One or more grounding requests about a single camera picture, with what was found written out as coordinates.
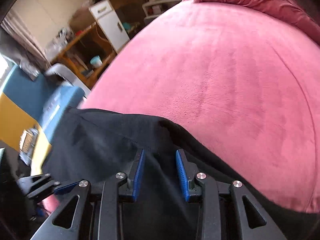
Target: blue and yellow headboard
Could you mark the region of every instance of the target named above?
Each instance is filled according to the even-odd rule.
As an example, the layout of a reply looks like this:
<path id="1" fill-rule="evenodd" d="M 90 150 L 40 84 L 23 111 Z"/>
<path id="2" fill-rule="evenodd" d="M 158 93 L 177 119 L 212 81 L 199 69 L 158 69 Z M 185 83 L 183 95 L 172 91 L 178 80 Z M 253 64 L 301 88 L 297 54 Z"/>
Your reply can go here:
<path id="1" fill-rule="evenodd" d="M 57 86 L 42 74 L 32 81 L 18 66 L 10 71 L 0 88 L 0 140 L 19 152 L 22 132 L 34 126 L 39 130 L 31 175 L 42 173 L 63 112 L 68 106 L 76 107 L 83 96 L 81 88 Z"/>

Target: cabinet door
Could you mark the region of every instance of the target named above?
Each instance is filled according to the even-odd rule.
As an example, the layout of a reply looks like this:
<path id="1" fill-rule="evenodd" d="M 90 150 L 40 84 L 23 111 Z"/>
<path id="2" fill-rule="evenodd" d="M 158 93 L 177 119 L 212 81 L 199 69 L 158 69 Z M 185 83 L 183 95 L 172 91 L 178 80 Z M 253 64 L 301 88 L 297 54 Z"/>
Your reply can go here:
<path id="1" fill-rule="evenodd" d="M 127 32 L 115 11 L 111 11 L 98 19 L 98 23 L 116 52 L 129 41 Z"/>

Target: black fabric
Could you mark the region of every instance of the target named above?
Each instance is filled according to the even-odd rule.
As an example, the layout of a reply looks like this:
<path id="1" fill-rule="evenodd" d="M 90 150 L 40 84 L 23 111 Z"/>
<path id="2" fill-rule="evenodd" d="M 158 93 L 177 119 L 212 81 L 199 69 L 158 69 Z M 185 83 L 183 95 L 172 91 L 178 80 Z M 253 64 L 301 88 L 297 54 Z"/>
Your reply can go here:
<path id="1" fill-rule="evenodd" d="M 317 214 L 275 205 L 183 127 L 167 119 L 98 109 L 69 109 L 52 145 L 43 172 L 51 173 L 59 181 L 87 179 L 91 183 L 119 171 L 129 171 L 137 148 L 145 150 L 145 171 L 138 200 L 124 206 L 124 239 L 195 239 L 198 207 L 185 203 L 175 164 L 175 151 L 183 148 L 189 161 L 217 181 L 242 181 L 288 240 L 319 240 Z"/>

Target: yellow panel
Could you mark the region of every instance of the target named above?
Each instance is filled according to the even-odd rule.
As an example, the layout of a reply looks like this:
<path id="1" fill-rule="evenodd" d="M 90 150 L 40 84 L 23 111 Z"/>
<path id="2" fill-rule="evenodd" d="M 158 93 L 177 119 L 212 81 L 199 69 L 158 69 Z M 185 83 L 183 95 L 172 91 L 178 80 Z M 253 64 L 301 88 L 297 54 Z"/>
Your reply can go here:
<path id="1" fill-rule="evenodd" d="M 12 102 L 4 93 L 0 94 L 0 139 L 19 152 L 23 130 L 38 125 L 37 121 Z"/>
<path id="2" fill-rule="evenodd" d="M 31 176 L 42 174 L 41 166 L 51 150 L 51 144 L 48 142 L 42 128 L 38 125 L 39 136 L 36 147 L 33 151 L 31 162 Z"/>

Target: curtain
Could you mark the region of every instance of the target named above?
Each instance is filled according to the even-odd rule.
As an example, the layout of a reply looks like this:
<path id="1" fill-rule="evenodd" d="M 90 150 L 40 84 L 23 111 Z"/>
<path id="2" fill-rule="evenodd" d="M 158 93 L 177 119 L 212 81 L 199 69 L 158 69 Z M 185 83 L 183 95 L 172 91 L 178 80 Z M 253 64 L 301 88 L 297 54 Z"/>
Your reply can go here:
<path id="1" fill-rule="evenodd" d="M 4 18 L 1 27 L 29 52 L 29 61 L 34 63 L 41 71 L 47 70 L 50 67 L 44 51 L 41 49 L 35 37 L 30 33 L 23 20 L 13 9 L 11 9 Z"/>

